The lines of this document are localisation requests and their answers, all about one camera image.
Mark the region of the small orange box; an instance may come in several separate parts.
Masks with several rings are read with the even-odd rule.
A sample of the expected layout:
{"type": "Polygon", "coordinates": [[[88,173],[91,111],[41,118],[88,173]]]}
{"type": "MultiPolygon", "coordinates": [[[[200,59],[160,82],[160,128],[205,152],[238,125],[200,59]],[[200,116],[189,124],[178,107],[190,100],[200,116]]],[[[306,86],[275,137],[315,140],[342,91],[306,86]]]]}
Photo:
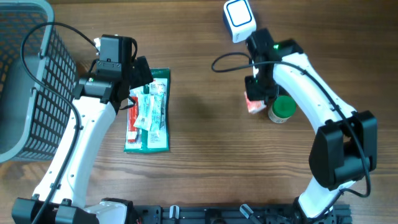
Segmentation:
{"type": "Polygon", "coordinates": [[[251,101],[248,98],[248,95],[246,92],[244,92],[245,100],[246,100],[246,106],[248,109],[248,112],[251,114],[256,114],[264,109],[267,108],[267,105],[265,104],[264,101],[251,101]]]}

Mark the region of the green lid jar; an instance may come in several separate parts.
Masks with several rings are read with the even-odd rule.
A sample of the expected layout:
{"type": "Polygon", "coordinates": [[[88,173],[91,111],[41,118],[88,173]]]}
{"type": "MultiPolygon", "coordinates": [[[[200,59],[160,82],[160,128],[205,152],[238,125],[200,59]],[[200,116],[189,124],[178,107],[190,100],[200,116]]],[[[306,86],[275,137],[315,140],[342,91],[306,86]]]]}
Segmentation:
{"type": "Polygon", "coordinates": [[[291,96],[281,95],[273,101],[268,116],[274,123],[284,123],[296,112],[296,103],[291,96]]]}

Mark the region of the mint green sachet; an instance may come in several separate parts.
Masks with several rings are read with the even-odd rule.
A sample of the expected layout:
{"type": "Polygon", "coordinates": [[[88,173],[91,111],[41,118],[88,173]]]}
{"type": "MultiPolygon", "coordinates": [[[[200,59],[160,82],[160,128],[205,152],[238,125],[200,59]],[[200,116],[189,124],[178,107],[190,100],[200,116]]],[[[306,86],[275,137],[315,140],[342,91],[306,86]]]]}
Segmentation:
{"type": "Polygon", "coordinates": [[[164,96],[163,93],[138,95],[138,116],[134,122],[135,128],[146,131],[160,131],[164,96]]]}

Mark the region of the green white gloves package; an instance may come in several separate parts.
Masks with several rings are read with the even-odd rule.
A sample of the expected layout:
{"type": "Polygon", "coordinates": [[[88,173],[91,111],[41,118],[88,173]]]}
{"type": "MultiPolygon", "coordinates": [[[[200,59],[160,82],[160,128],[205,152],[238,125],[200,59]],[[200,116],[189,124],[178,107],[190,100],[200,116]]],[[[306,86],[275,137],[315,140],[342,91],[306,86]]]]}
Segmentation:
{"type": "Polygon", "coordinates": [[[127,128],[126,128],[126,142],[124,145],[125,153],[156,153],[169,150],[169,122],[168,122],[168,107],[169,107],[169,93],[170,93],[170,69],[169,68],[152,68],[152,76],[154,81],[137,88],[129,90],[129,99],[126,106],[127,109],[127,128]],[[162,125],[160,131],[146,131],[138,128],[137,141],[128,143],[127,129],[128,129],[128,111],[129,104],[134,100],[130,97],[131,90],[138,95],[140,94],[161,94],[164,96],[164,105],[162,113],[162,125]]]}

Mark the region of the red coffee stick sachet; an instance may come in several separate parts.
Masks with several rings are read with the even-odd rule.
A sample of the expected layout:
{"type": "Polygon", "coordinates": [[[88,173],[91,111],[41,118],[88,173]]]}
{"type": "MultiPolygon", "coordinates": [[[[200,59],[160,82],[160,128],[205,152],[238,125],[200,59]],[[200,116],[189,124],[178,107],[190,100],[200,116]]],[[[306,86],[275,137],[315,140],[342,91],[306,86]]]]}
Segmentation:
{"type": "Polygon", "coordinates": [[[134,126],[134,123],[137,120],[139,107],[138,107],[138,97],[131,90],[130,97],[134,100],[129,104],[130,108],[128,111],[128,129],[127,129],[127,141],[128,143],[134,143],[137,141],[138,128],[134,126]]]}

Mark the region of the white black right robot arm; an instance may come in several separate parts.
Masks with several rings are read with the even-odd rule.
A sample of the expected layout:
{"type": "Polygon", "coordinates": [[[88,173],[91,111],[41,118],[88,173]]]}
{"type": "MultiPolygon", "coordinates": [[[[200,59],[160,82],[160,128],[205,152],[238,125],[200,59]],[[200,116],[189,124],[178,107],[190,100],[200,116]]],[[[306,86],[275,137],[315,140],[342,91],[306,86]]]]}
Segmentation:
{"type": "Polygon", "coordinates": [[[377,164],[377,119],[370,111],[358,112],[345,103],[312,67],[303,49],[293,39],[275,42],[267,29],[246,39],[249,67],[248,99],[270,103],[277,112],[286,92],[306,115],[315,132],[308,158],[312,179],[295,199],[290,214],[294,223],[338,222],[334,203],[344,193],[368,197],[370,172],[377,164]]]}

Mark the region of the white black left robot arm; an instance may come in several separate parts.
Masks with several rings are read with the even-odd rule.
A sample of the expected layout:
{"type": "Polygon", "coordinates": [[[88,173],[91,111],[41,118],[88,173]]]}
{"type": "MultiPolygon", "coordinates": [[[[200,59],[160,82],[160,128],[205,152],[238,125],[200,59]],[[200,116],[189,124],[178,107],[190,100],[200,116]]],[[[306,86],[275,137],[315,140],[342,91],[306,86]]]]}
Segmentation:
{"type": "Polygon", "coordinates": [[[135,223],[133,202],[104,198],[86,206],[88,181],[103,138],[132,87],[153,81],[131,37],[103,35],[95,72],[81,75],[70,102],[72,114],[52,163],[30,199],[17,198],[15,223],[135,223]]]}

